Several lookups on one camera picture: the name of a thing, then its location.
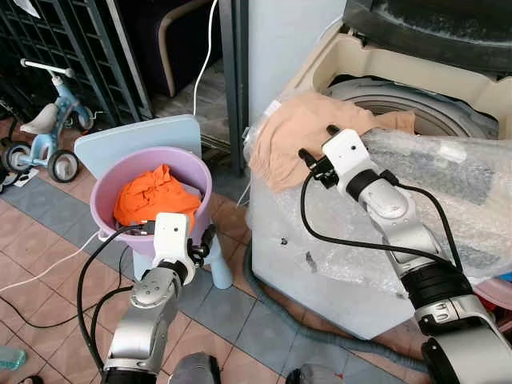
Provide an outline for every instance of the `orange cloth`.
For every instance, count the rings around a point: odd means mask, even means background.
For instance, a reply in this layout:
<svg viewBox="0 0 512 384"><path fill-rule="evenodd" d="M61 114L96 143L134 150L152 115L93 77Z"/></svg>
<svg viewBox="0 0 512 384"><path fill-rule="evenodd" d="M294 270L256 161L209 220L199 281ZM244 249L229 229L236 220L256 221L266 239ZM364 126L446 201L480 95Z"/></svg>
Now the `orange cloth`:
<svg viewBox="0 0 512 384"><path fill-rule="evenodd" d="M124 226L155 220L158 212L187 214L189 231L194 228L194 214L201 205L199 197L189 194L162 164L126 184L115 203L114 217Z"/></svg>

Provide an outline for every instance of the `purple plastic basin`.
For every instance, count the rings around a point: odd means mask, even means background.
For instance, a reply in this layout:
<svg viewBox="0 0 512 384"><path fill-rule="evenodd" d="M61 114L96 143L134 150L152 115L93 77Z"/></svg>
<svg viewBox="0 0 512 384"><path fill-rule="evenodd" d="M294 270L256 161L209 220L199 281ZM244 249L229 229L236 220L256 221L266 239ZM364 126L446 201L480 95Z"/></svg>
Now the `purple plastic basin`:
<svg viewBox="0 0 512 384"><path fill-rule="evenodd" d="M156 146L140 150L122 158L114 164L102 178L96 181L90 196L90 212L99 226L102 235L115 232L114 206L121 188L140 174L167 164L170 172L180 182L201 191L202 202L195 214L195 224L191 237L199 244L202 233L210 224L208 203L212 191L210 170L206 164L191 152L170 146ZM121 234L117 240L124 241L139 254L154 256L153 236L133 236Z"/></svg>

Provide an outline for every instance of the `bubble wrap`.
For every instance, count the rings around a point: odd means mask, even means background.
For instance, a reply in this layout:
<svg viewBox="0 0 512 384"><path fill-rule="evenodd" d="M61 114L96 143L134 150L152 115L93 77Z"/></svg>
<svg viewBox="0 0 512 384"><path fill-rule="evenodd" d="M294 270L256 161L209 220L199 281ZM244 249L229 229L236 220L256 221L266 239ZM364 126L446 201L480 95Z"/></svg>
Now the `bubble wrap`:
<svg viewBox="0 0 512 384"><path fill-rule="evenodd" d="M246 154L252 135L247 138ZM512 145L505 141L418 137L372 130L363 136L372 159L401 182L421 186L445 209L466 274L481 281L512 268ZM404 294L383 251L321 242L300 218L300 187L273 194L252 175L249 225L253 240L265 238L286 247L286 260L313 274ZM418 214L450 252L437 211L413 194ZM311 182L306 214L319 233L335 238L382 242L363 209L335 188Z"/></svg>

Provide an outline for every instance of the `blue tricycle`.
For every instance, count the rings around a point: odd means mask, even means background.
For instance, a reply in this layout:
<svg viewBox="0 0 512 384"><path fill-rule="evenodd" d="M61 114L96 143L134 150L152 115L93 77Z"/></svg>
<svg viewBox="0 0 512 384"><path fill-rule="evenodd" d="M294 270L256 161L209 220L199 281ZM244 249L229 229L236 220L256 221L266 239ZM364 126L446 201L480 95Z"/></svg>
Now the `blue tricycle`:
<svg viewBox="0 0 512 384"><path fill-rule="evenodd" d="M32 147L27 142L12 142L2 154L4 166L13 172L22 174L32 166L44 166L56 182L71 182L78 173L78 158L70 150L58 148L58 138L62 129L69 125L70 114L76 112L78 123L83 130L89 130L94 124L92 112L71 93L60 76L74 76L71 68L61 69L38 62L22 59L22 66L33 66L47 70L51 82L58 92L55 102L47 104L34 120L23 124L20 130L35 134Z"/></svg>

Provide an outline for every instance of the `beige cloth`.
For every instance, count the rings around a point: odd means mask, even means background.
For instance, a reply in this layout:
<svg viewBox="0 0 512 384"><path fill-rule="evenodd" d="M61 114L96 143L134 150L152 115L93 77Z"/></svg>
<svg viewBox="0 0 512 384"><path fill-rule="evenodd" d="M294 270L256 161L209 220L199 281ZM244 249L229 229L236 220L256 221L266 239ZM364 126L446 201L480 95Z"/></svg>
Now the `beige cloth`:
<svg viewBox="0 0 512 384"><path fill-rule="evenodd" d="M373 116L352 102L308 91L285 101L269 117L260 131L249 167L263 178L273 192L301 184L309 173L298 150L307 149L315 158L330 138L329 124L351 128L359 135L381 127L414 133L414 112L390 112Z"/></svg>

